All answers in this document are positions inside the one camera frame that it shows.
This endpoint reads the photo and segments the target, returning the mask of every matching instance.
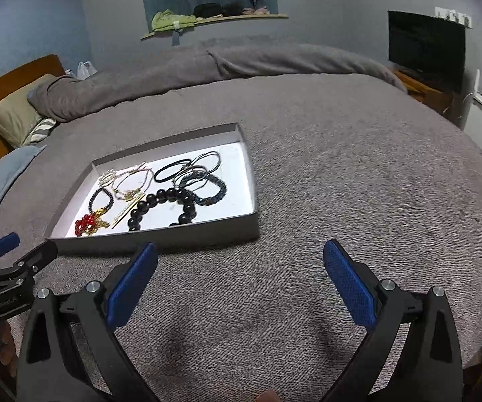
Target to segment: human hand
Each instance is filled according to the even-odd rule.
[[[274,390],[266,390],[256,398],[256,402],[281,402],[281,401]]]
[[[3,345],[0,349],[0,361],[2,365],[6,365],[12,377],[16,376],[16,367],[18,365],[18,356],[16,355],[16,344],[14,337],[10,331],[9,322],[5,321],[1,332],[1,341]]]
[[[2,365],[7,367],[12,377],[16,376],[18,357],[14,337],[12,337],[10,325],[7,321],[0,322],[0,361]]]

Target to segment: wooden tv stand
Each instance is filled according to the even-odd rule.
[[[422,82],[413,79],[409,75],[404,74],[398,69],[394,70],[394,74],[403,82],[408,94],[420,103],[435,109],[439,114],[450,119],[452,116],[451,104],[453,102],[453,92],[442,92],[431,88]]]

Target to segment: black bead bracelet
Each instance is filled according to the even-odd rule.
[[[196,193],[190,191],[189,189],[185,189],[185,185],[187,184],[188,181],[190,180],[195,180],[198,178],[203,178],[206,177],[206,180],[211,181],[213,184],[215,184],[218,188],[219,191],[215,196],[212,197],[207,197],[207,198],[200,198]],[[179,183],[179,186],[181,189],[183,189],[194,201],[195,204],[201,205],[201,206],[208,206],[208,205],[213,205],[219,202],[224,196],[226,195],[227,187],[226,183],[221,180],[220,178],[216,177],[213,174],[201,172],[201,171],[195,171],[191,174],[187,174],[185,177],[183,177]]]
[[[183,213],[178,217],[179,223],[171,223],[169,226],[184,225],[191,223],[196,217],[196,208],[194,206],[193,198],[184,189],[169,188],[167,190],[159,189],[154,195],[148,193],[146,200],[137,202],[137,208],[130,211],[130,218],[128,220],[129,231],[139,231],[140,222],[143,216],[148,213],[150,208],[154,208],[157,204],[163,204],[167,201],[179,201],[183,203]]]
[[[106,212],[108,212],[109,210],[111,210],[111,207],[112,205],[114,204],[114,198],[112,196],[112,193],[109,192],[106,188],[99,188],[98,190],[96,190],[94,192],[94,194],[92,195],[90,201],[88,202],[88,212],[89,213],[94,213],[92,211],[92,204],[94,203],[94,200],[96,199],[96,197],[100,194],[100,192],[103,192],[105,193],[108,197],[109,197],[109,204],[107,204],[105,207],[104,207],[104,210]]]

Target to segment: blue-gray wall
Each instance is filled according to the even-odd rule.
[[[0,76],[51,53],[74,71],[91,60],[82,0],[0,0]]]
[[[102,68],[127,58],[170,47],[170,37],[141,42],[148,32],[143,0],[83,0],[95,64]],[[388,10],[434,16],[435,6],[472,17],[467,30],[464,93],[482,71],[482,0],[278,0],[278,11],[289,19],[251,20],[199,26],[186,32],[181,45],[238,35],[280,34],[333,45],[387,64]]]

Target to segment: gray blanket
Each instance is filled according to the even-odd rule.
[[[220,80],[282,74],[367,74],[400,89],[384,66],[364,56],[323,45],[272,42],[230,47],[187,47],[144,56],[87,80],[59,77],[31,93],[29,101],[59,122],[172,89]]]
[[[0,207],[0,236],[21,237],[0,267],[42,241],[92,159],[228,122],[241,124],[252,153],[261,238],[162,255],[116,332],[162,400],[249,401],[266,388],[285,401],[319,400],[365,334],[323,268],[331,237],[403,289],[443,286],[463,361],[474,355],[482,343],[482,154],[436,112],[367,75],[221,81],[61,124]],[[75,291],[123,260],[61,256],[37,287]],[[18,341],[24,320],[13,323]],[[376,388],[404,338],[403,329]]]

